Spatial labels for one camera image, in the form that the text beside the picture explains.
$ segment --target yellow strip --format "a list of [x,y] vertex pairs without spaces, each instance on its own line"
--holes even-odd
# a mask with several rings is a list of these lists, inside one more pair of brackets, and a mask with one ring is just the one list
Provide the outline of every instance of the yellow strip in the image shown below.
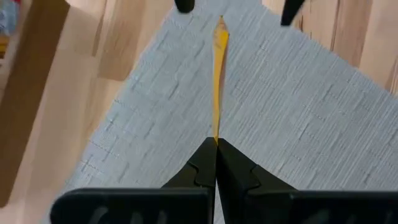
[[228,48],[228,29],[220,16],[213,36],[213,72],[214,72],[214,99],[213,99],[213,136],[218,145],[218,130],[220,126],[221,101],[225,77],[225,61]]

